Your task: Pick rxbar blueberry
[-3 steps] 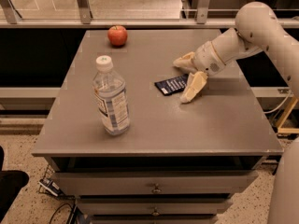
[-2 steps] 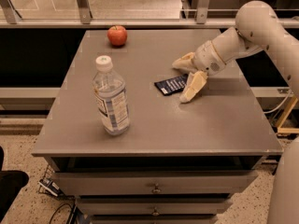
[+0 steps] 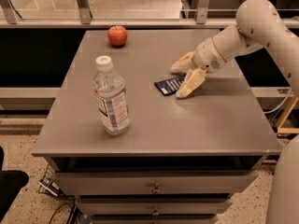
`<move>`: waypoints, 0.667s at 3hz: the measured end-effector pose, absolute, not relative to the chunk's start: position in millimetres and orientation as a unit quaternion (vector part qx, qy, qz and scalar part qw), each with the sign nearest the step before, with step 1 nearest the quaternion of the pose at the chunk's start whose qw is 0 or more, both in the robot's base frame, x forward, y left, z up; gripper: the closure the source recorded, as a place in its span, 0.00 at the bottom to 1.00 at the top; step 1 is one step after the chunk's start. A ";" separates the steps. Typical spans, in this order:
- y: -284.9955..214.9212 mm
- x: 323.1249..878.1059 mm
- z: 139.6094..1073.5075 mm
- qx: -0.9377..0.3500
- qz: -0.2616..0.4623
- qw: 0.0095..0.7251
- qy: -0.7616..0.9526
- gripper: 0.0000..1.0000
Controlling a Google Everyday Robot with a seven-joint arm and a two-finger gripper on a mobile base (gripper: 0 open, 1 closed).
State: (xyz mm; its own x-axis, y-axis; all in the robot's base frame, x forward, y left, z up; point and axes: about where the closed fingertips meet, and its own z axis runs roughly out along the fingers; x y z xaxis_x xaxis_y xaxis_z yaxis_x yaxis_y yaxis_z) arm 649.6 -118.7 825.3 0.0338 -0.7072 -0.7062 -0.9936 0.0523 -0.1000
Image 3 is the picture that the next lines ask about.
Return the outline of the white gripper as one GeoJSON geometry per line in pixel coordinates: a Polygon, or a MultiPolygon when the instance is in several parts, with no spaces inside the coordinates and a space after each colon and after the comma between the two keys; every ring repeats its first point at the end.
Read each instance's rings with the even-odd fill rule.
{"type": "Polygon", "coordinates": [[[225,65],[226,61],[221,57],[211,38],[200,43],[193,53],[188,52],[170,68],[170,72],[173,74],[187,73],[183,83],[176,92],[177,98],[186,98],[204,83],[206,72],[215,73],[225,65]]]}

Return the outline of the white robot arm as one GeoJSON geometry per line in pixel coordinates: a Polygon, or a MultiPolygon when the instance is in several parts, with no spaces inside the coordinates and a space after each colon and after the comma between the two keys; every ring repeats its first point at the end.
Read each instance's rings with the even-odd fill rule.
{"type": "MultiPolygon", "coordinates": [[[[235,21],[171,66],[173,73],[186,75],[177,97],[189,96],[208,73],[259,48],[266,49],[294,94],[299,95],[299,37],[285,26],[274,5],[268,0],[246,0],[235,21]]],[[[283,148],[278,159],[265,224],[299,224],[299,135],[283,148]]]]}

